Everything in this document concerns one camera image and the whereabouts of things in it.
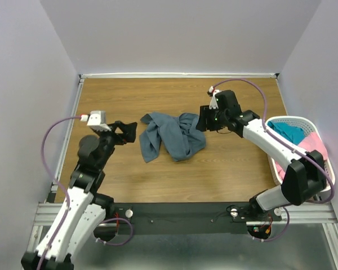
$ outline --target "pink cloth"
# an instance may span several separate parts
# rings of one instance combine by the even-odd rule
[[[304,140],[301,141],[298,146],[306,149],[309,152],[312,152],[313,150],[317,150],[319,153],[323,155],[324,160],[328,159],[327,149],[316,132],[312,132],[307,137],[305,137]],[[275,166],[277,167],[277,172],[280,178],[283,180],[286,172],[282,169],[281,166],[279,166],[277,162],[275,162]]]

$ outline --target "gray floor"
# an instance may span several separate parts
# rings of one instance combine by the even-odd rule
[[[276,226],[273,234],[281,229]],[[269,243],[249,235],[137,235],[125,246],[108,247],[91,238],[74,265],[75,270],[335,269],[320,224],[292,224]]]

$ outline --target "teal cloth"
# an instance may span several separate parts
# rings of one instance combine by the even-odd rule
[[[287,123],[273,123],[272,121],[269,121],[268,126],[295,145],[298,145],[305,138],[303,129],[298,127],[292,127]]]

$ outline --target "clothing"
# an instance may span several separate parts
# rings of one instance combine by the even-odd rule
[[[139,136],[141,154],[145,162],[156,159],[161,142],[175,161],[191,158],[206,146],[203,132],[197,130],[199,116],[184,113],[173,117],[159,112],[146,114],[140,119],[148,124]]]
[[[295,145],[298,145],[305,138],[303,129],[293,127],[287,123],[269,121],[268,126]]]
[[[304,140],[300,142],[298,146],[306,149],[309,152],[317,150],[319,153],[322,154],[324,160],[328,159],[327,149],[316,132],[311,132],[307,137],[304,138]],[[281,166],[279,166],[277,162],[275,162],[275,166],[277,167],[280,178],[283,180],[286,172],[282,169]]]

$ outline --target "gray cloth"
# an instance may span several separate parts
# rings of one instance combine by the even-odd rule
[[[190,159],[206,145],[203,132],[195,128],[199,120],[197,114],[184,113],[173,117],[153,112],[144,115],[140,120],[148,124],[139,136],[145,162],[158,157],[161,141],[175,161]]]

